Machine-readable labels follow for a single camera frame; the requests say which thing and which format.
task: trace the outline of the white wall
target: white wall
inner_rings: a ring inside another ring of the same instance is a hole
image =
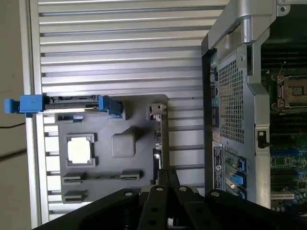
[[[0,0],[0,126],[24,122],[3,112],[3,100],[23,93],[18,0]],[[0,129],[0,156],[26,147],[25,128]],[[0,229],[31,228],[26,155],[0,162]]]

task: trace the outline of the green circuit board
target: green circuit board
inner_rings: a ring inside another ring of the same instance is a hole
[[[307,108],[305,104],[292,103],[296,98],[304,102],[305,93],[296,96],[294,87],[284,86],[304,85],[305,76],[300,79],[284,75],[289,74],[277,70],[262,73],[262,84],[269,93],[271,106],[271,208],[276,211],[307,202]]]

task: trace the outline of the horizontal slat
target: horizontal slat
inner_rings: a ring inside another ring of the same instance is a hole
[[[200,195],[205,196],[205,188],[197,188]]]
[[[204,169],[177,170],[177,175],[181,185],[203,184],[205,181]]]
[[[47,12],[80,12],[80,11],[109,11],[109,10],[138,10],[138,9],[161,9],[161,8],[182,8],[182,7],[204,7],[204,6],[223,6],[228,0],[169,0],[169,1],[60,1],[54,4],[53,1],[44,2],[38,7],[40,13]]]
[[[81,204],[63,204],[62,202],[52,202],[49,203],[49,211],[73,211],[88,204],[90,204],[90,202],[83,202]]]
[[[203,145],[203,130],[169,132],[169,146]]]
[[[168,119],[203,117],[202,110],[169,111]]]
[[[58,126],[45,126],[45,133],[58,133]]]
[[[203,164],[204,150],[177,150],[169,152],[170,165],[195,165]]]
[[[168,98],[186,98],[186,97],[199,97],[202,96],[202,86],[185,87],[185,88],[174,88],[170,91],[165,91],[164,88],[161,90],[157,88],[151,89],[130,89],[130,90],[105,90],[105,91],[79,91],[79,92],[56,92],[56,93],[46,93],[47,96],[79,96],[79,95],[93,95],[93,94],[104,94],[109,96],[127,96],[127,95],[166,95]],[[170,110],[182,110],[182,108],[169,108]],[[199,110],[199,108],[186,108],[191,110]]]
[[[147,68],[174,68],[174,67],[200,67],[200,59],[183,59],[183,60],[159,60],[159,61],[143,61],[123,63],[107,63],[107,64],[76,64],[76,65],[56,65],[42,66],[42,73],[50,72],[74,72],[74,71],[95,71],[95,70],[117,70],[117,69],[147,69]]]
[[[203,118],[199,119],[169,119],[169,127],[202,126]]]
[[[125,42],[90,45],[65,45],[65,46],[42,46],[41,53],[59,52],[83,52],[83,51],[106,51],[106,50],[131,50],[131,49],[154,49],[154,48],[176,48],[176,47],[197,47],[202,39],[184,41],[149,41],[149,42]]]
[[[45,151],[56,152],[59,150],[59,138],[58,137],[46,137],[45,138]]]
[[[55,24],[83,24],[83,23],[109,23],[154,20],[188,20],[195,18],[216,18],[222,13],[219,11],[173,11],[173,12],[141,12],[141,13],[99,13],[95,15],[70,15],[40,17],[40,25]]]
[[[189,51],[169,51],[169,52],[148,52],[129,54],[104,54],[88,56],[68,56],[68,57],[42,57],[42,65],[51,64],[73,64],[73,63],[95,63],[95,62],[120,62],[120,61],[146,61],[163,59],[200,58],[200,50]]]
[[[64,214],[50,214],[49,215],[49,221],[52,221],[52,220],[59,218],[61,216],[64,216]]]
[[[48,195],[48,201],[55,202],[55,201],[62,201],[62,195]]]
[[[194,106],[196,108],[202,109],[202,98],[194,98],[194,99],[172,99],[168,101],[169,107],[184,107],[184,106]]]
[[[48,191],[61,190],[61,176],[47,176]]]
[[[104,74],[104,75],[81,75],[81,76],[59,76],[42,78],[43,85],[47,84],[71,84],[75,82],[116,82],[116,81],[149,81],[149,80],[180,80],[201,78],[200,70],[191,71],[169,71],[158,73],[126,73],[126,74]]]
[[[215,19],[204,20],[178,20],[178,21],[157,21],[157,22],[132,22],[132,23],[101,23],[84,25],[50,25],[40,26],[41,33],[68,33],[68,32],[90,32],[90,31],[115,31],[115,30],[140,30],[159,29],[174,27],[194,27],[205,28],[212,26]]]
[[[55,118],[54,116],[45,116],[44,117],[44,124],[54,124]]]
[[[107,42],[127,42],[127,41],[149,41],[149,40],[180,40],[180,39],[203,39],[207,30],[194,31],[172,31],[172,32],[151,32],[151,33],[124,33],[124,34],[102,34],[83,36],[52,36],[41,37],[41,45],[69,45],[86,43],[107,43]]]
[[[149,88],[167,88],[167,87],[184,87],[184,86],[194,86],[201,84],[201,80],[164,80],[164,81],[146,81],[146,82],[129,82],[129,83],[105,83],[105,84],[87,84],[78,85],[74,84],[72,86],[44,86],[44,92],[64,92],[64,91],[92,91],[92,90],[123,90],[123,89],[149,89]]]
[[[47,172],[60,171],[59,156],[46,157],[46,170]]]

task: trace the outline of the blue latch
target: blue latch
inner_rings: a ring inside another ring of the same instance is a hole
[[[98,110],[107,112],[109,115],[121,116],[123,113],[123,104],[109,96],[98,96]]]
[[[44,95],[21,95],[20,101],[13,99],[4,100],[4,112],[8,114],[25,114],[32,117],[33,114],[43,112],[47,97]]]
[[[240,185],[244,188],[246,187],[246,176],[240,172],[236,172],[234,175],[232,175],[230,180],[237,185]]]
[[[4,100],[4,112],[8,114],[25,114],[26,117],[32,117],[33,114],[43,112],[47,105],[51,105],[52,98],[45,95],[22,95],[20,96],[20,101],[15,101],[13,99]],[[63,100],[57,99],[56,104],[63,104],[62,108],[65,109],[65,106],[69,103],[74,104],[78,103],[78,99],[74,100],[74,97],[71,97],[71,102],[68,102],[67,99]],[[89,100],[89,103],[98,103],[98,110],[100,112],[107,112],[109,115],[115,117],[122,117],[123,113],[123,104],[117,102],[109,96],[98,96],[93,97],[93,101]]]

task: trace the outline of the black mount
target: black mount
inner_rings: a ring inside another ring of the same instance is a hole
[[[158,184],[141,194],[122,189],[36,230],[307,229],[297,216],[279,213],[220,190],[206,197],[181,186],[176,170],[159,170]],[[174,226],[168,226],[173,219]]]

